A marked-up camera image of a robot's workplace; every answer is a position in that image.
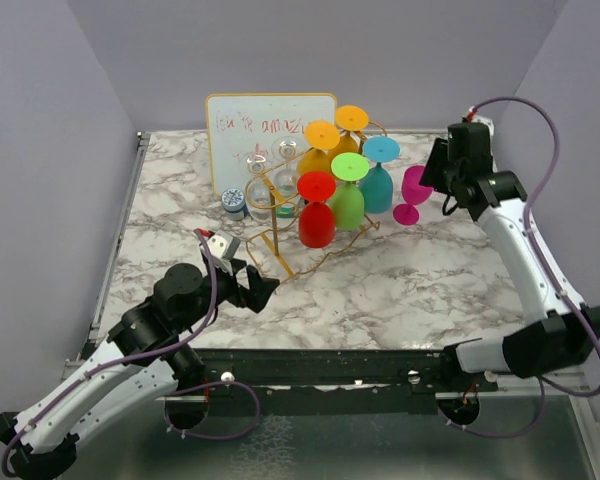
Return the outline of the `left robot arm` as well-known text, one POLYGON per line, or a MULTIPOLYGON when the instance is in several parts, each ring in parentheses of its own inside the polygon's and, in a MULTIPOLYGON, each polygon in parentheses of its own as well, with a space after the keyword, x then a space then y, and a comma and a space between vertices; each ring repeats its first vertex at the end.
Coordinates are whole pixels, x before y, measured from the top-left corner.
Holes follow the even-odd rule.
POLYGON ((223 302, 259 313, 280 284, 243 260, 230 265, 246 271, 247 285, 213 263, 206 273, 187 263, 170 267, 53 392, 26 410, 1 413, 3 474, 54 479, 75 462, 80 443, 118 414, 162 395, 204 389, 204 363, 181 333, 199 335, 223 302))

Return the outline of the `pink wine glass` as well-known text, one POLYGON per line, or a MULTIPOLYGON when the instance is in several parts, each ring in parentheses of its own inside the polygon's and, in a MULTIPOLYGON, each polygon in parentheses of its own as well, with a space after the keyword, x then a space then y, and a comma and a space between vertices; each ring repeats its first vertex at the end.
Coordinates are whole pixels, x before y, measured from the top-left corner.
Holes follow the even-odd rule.
POLYGON ((393 210, 394 219, 401 225, 415 225, 420 218, 417 206, 424 203, 433 193, 433 188, 420 184, 425 167, 415 165, 409 167, 405 172, 401 185, 403 203, 397 205, 393 210))

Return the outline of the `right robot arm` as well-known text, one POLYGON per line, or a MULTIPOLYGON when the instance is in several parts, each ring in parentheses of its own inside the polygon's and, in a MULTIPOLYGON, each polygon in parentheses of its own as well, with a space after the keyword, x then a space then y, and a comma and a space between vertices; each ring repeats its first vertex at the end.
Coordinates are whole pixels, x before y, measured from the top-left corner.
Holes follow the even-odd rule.
POLYGON ((525 327, 501 338, 446 347, 441 383, 461 391, 476 373, 539 377, 582 364, 600 339, 600 306, 569 284, 531 217, 528 196, 510 171, 496 172, 487 136, 435 140, 421 178, 454 199, 486 233, 500 255, 523 307, 525 327))

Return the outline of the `red wine glass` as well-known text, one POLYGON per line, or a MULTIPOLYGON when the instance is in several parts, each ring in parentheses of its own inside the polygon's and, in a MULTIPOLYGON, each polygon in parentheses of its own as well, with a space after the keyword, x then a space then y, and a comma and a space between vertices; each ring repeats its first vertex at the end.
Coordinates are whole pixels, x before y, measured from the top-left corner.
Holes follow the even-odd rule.
POLYGON ((327 201, 335 193, 336 182, 325 172, 303 174, 297 184, 300 196, 307 201, 299 217, 299 238, 309 248, 324 248, 335 237, 335 217, 327 201))

